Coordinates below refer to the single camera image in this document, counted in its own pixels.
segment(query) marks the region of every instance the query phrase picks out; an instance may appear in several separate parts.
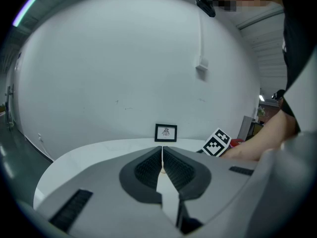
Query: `black vent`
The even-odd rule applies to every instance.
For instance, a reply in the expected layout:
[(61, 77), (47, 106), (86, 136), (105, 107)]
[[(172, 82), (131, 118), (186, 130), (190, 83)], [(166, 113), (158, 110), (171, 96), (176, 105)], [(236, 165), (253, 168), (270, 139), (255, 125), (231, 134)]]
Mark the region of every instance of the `black vent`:
[(192, 166), (166, 151), (164, 152), (163, 161), (166, 173), (177, 191), (180, 191), (195, 177), (195, 170)]
[(162, 169), (161, 159), (161, 151), (157, 151), (138, 164), (134, 170), (135, 177), (144, 185), (156, 190), (158, 175)]
[(87, 190), (78, 190), (51, 218), (50, 223), (64, 232), (67, 232), (87, 204), (92, 194), (92, 192)]
[(229, 168), (229, 170), (233, 171), (233, 172), (237, 172), (239, 174), (247, 175), (247, 176), (251, 176), (253, 174), (253, 170), (245, 169), (245, 168), (241, 168), (241, 167), (231, 167), (231, 168)]

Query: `black slot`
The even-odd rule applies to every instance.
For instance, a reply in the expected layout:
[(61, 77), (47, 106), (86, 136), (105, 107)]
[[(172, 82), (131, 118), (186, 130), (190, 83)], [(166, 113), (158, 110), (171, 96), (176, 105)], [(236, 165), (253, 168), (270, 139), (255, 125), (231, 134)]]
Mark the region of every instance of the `black slot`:
[(163, 147), (164, 169), (181, 200), (199, 198), (211, 181), (209, 169), (167, 146)]
[(229, 170), (233, 172), (237, 172), (239, 174), (247, 175), (247, 176), (251, 176), (254, 171), (251, 169), (245, 169), (245, 168), (236, 167), (236, 166), (229, 168)]
[(187, 212), (186, 206), (183, 201), (179, 202), (176, 227), (183, 233), (188, 234), (197, 228), (200, 228), (203, 224), (195, 219), (191, 218)]
[(79, 189), (51, 218), (50, 223), (64, 232), (67, 232), (92, 194), (90, 191)]
[(156, 191), (162, 169), (161, 153), (162, 147), (158, 146), (129, 162), (120, 171), (122, 188), (141, 203), (162, 203), (162, 195)]

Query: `black rubber pad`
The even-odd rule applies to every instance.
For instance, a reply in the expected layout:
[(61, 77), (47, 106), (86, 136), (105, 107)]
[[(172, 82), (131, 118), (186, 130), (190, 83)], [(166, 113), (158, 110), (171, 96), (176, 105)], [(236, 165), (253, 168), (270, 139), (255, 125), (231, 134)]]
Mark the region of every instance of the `black rubber pad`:
[(205, 165), (167, 146), (163, 147), (163, 161), (166, 174), (177, 189), (180, 200), (199, 198), (208, 188), (211, 173)]
[(129, 162), (120, 171), (122, 188), (141, 203), (162, 203), (162, 195), (156, 191), (162, 169), (161, 155), (162, 147), (158, 146)]
[(92, 194), (90, 191), (79, 189), (51, 218), (50, 223), (64, 232), (67, 232)]
[(247, 175), (247, 176), (251, 176), (253, 174), (252, 169), (245, 169), (245, 168), (241, 168), (241, 167), (231, 167), (229, 168), (230, 171), (233, 172), (237, 172), (239, 174), (243, 174), (243, 175)]

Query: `person's hand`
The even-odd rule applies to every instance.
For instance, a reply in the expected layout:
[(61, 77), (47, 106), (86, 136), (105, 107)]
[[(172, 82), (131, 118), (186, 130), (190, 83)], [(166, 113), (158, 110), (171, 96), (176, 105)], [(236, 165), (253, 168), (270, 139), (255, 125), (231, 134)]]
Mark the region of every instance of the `person's hand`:
[(242, 149), (239, 148), (240, 145), (237, 145), (236, 147), (233, 147), (226, 151), (223, 155), (221, 155), (221, 158), (224, 159), (242, 159)]

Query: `white cable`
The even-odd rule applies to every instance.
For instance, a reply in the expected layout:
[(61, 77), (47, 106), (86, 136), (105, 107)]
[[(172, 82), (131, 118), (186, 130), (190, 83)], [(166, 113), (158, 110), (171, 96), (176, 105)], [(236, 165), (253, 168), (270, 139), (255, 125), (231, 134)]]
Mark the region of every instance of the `white cable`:
[(44, 146), (44, 144), (43, 144), (43, 141), (42, 141), (41, 137), (39, 137), (39, 141), (40, 141), (40, 144), (41, 144), (41, 146), (42, 146), (42, 148), (43, 148), (45, 154), (46, 154), (51, 160), (53, 160), (53, 158), (49, 155), (49, 153), (48, 153), (47, 150), (45, 149), (45, 146)]
[(166, 174), (166, 171), (164, 169), (164, 161), (163, 161), (163, 147), (162, 147), (162, 152), (161, 152), (161, 163), (162, 163), (162, 169), (161, 169), (161, 173)]
[(201, 11), (198, 10), (199, 17), (199, 56), (204, 56), (203, 19)]
[[(162, 165), (163, 165), (163, 147), (162, 147)], [(171, 182), (166, 173), (158, 175), (157, 192), (162, 195), (161, 209), (164, 214), (172, 221), (173, 225), (177, 223), (178, 205), (179, 205), (179, 193), (175, 186)]]

